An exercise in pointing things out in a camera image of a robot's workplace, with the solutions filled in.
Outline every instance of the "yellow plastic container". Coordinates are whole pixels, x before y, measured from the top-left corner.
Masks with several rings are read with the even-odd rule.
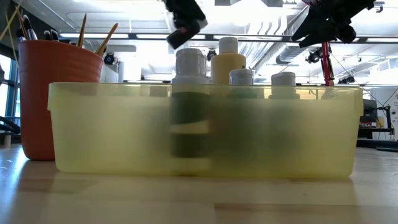
[[[200,158],[174,153],[173,88],[211,93],[193,125],[206,128]],[[64,172],[340,178],[353,170],[363,100],[346,87],[52,83],[49,110]]]

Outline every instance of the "orange pencil holder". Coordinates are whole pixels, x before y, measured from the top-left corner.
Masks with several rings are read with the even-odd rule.
[[[26,157],[54,160],[49,84],[99,82],[103,60],[89,50],[49,40],[27,40],[19,46],[21,134]]]

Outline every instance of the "window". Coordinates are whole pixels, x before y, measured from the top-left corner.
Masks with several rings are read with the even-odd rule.
[[[11,59],[0,55],[0,65],[1,68],[4,70],[4,79],[8,80],[10,78]],[[7,96],[8,85],[2,84],[0,86],[0,116],[6,115]]]

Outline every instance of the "white lid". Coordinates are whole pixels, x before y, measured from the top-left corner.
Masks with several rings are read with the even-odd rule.
[[[222,53],[237,53],[238,40],[235,37],[223,37],[218,44],[219,52]]]
[[[231,85],[253,85],[254,70],[242,68],[235,69],[229,73]]]
[[[207,58],[199,49],[187,48],[177,52],[175,76],[206,77]]]
[[[296,86],[296,74],[293,72],[281,72],[271,76],[273,86]]]

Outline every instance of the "wooden table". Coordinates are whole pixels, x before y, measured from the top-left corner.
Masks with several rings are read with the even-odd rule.
[[[398,154],[359,148],[346,180],[58,172],[0,149],[0,223],[398,223]]]

